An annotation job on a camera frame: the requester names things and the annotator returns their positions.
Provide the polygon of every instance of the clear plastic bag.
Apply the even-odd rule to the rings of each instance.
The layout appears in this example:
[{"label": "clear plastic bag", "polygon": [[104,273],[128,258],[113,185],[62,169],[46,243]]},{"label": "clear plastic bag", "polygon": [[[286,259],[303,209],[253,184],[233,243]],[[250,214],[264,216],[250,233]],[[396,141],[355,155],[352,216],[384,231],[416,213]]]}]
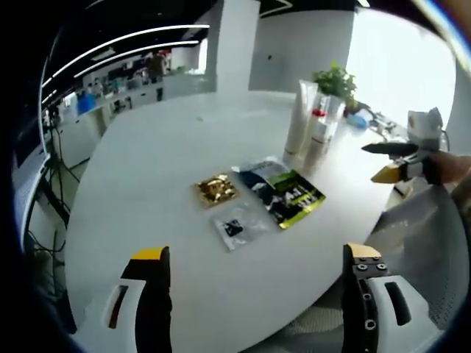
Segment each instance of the clear plastic bag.
[{"label": "clear plastic bag", "polygon": [[248,204],[229,207],[212,220],[231,252],[269,231],[269,225]]}]

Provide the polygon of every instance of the white table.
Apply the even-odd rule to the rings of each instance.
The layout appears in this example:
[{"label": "white table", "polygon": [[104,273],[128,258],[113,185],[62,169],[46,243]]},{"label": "white table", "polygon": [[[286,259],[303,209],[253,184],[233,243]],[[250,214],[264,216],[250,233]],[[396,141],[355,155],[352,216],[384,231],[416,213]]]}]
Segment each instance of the white table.
[{"label": "white table", "polygon": [[[392,185],[370,181],[380,140],[342,126],[309,179],[324,203],[281,231],[240,182],[241,197],[205,210],[192,184],[230,166],[281,155],[294,95],[215,93],[119,115],[82,178],[68,225],[65,274],[78,325],[92,296],[117,282],[133,253],[169,245],[174,352],[239,352],[281,329],[341,274],[342,246],[363,243]],[[247,202],[271,234],[228,253],[210,217]]]}]

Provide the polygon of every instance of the window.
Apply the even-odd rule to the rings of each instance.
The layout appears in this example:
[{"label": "window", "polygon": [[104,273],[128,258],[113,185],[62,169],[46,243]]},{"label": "window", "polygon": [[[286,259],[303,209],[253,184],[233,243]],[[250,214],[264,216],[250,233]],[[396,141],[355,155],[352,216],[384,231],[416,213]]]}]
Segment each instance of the window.
[{"label": "window", "polygon": [[444,128],[455,93],[456,64],[447,44],[402,18],[358,9],[347,61],[355,98],[407,125],[409,110],[438,107]]}]

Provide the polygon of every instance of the white tube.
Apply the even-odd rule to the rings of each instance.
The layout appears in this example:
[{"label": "white tube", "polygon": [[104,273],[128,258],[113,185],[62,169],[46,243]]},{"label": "white tube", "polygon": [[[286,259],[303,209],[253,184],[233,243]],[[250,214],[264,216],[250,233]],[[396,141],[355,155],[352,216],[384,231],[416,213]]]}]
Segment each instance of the white tube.
[{"label": "white tube", "polygon": [[302,142],[306,138],[306,128],[312,114],[316,94],[316,83],[300,80],[293,110],[291,112],[288,137],[286,138],[286,154],[294,156],[300,151]]}]

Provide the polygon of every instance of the white pillar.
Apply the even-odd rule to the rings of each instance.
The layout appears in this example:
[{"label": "white pillar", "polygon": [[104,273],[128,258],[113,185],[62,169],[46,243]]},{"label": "white pillar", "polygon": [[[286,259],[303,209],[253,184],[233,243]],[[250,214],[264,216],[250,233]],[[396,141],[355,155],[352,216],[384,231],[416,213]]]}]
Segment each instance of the white pillar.
[{"label": "white pillar", "polygon": [[224,0],[217,47],[218,93],[249,90],[259,10],[256,0]]}]

